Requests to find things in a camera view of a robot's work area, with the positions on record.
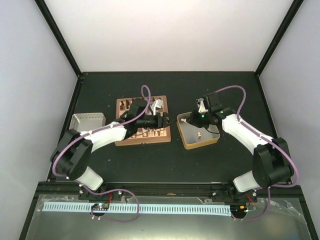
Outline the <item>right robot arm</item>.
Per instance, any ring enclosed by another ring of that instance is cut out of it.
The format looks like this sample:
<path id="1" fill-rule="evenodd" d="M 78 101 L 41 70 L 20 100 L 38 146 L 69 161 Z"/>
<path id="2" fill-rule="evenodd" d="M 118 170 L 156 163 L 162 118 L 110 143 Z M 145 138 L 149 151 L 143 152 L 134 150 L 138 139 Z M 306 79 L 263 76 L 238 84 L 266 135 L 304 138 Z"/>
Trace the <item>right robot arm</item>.
<path id="1" fill-rule="evenodd" d="M 234 109 L 223 108 L 216 93 L 204 95 L 196 103 L 197 108 L 186 120 L 188 124 L 197 128 L 220 126 L 253 156 L 252 169 L 230 182 L 227 189 L 230 200 L 238 202 L 248 191 L 266 189 L 294 175 L 288 144 L 283 138 L 265 135 L 244 121 Z"/>

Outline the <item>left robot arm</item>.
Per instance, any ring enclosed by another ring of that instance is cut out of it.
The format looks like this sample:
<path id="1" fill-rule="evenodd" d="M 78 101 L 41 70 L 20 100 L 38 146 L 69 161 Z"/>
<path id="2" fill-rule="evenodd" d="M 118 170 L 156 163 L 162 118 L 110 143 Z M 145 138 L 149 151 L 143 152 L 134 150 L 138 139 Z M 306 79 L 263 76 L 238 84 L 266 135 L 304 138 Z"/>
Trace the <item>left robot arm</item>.
<path id="1" fill-rule="evenodd" d="M 68 130 L 51 155 L 52 172 L 85 185 L 95 199 L 101 200 L 107 195 L 108 188 L 103 184 L 104 179 L 89 167 L 91 154 L 106 145 L 132 137 L 167 136 L 168 118 L 163 98 L 151 101 L 133 99 L 118 119 L 104 127 L 82 132 Z"/>

